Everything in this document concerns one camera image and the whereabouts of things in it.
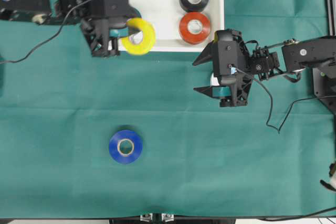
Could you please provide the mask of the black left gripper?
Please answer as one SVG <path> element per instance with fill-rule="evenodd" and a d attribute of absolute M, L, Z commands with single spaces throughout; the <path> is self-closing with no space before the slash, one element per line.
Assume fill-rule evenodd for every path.
<path fill-rule="evenodd" d="M 138 11 L 129 0 L 85 0 L 80 29 L 93 57 L 120 54 L 118 39 L 128 38 L 127 21 L 138 17 Z"/>

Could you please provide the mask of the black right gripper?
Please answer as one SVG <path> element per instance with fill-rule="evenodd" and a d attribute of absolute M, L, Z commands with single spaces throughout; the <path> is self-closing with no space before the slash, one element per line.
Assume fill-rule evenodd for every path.
<path fill-rule="evenodd" d="M 240 31 L 216 31 L 213 42 L 206 45 L 192 65 L 213 61 L 213 75 L 218 86 L 198 87 L 193 90 L 220 100 L 221 107 L 246 106 L 252 83 L 251 78 L 244 74 L 248 71 L 249 56 Z"/>

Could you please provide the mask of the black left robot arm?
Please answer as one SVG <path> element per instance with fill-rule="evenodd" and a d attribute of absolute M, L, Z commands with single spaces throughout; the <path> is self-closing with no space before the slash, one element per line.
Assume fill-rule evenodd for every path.
<path fill-rule="evenodd" d="M 110 31 L 127 28 L 129 20 L 140 17 L 129 0 L 1 0 L 4 21 L 60 28 L 78 24 L 93 57 L 118 56 L 122 37 Z"/>

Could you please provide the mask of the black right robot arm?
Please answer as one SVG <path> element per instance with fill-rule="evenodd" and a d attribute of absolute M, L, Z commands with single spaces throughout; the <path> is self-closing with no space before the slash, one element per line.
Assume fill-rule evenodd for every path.
<path fill-rule="evenodd" d="M 249 52 L 242 34 L 233 29 L 218 30 L 197 59 L 194 66 L 211 62 L 218 83 L 194 90 L 219 99 L 221 107 L 246 106 L 253 77 L 259 81 L 284 77 L 295 83 L 301 72 L 313 69 L 314 96 L 332 113 L 335 112 L 335 36 L 278 43 L 285 70 L 280 69 L 277 53 L 271 46 L 257 46 Z"/>

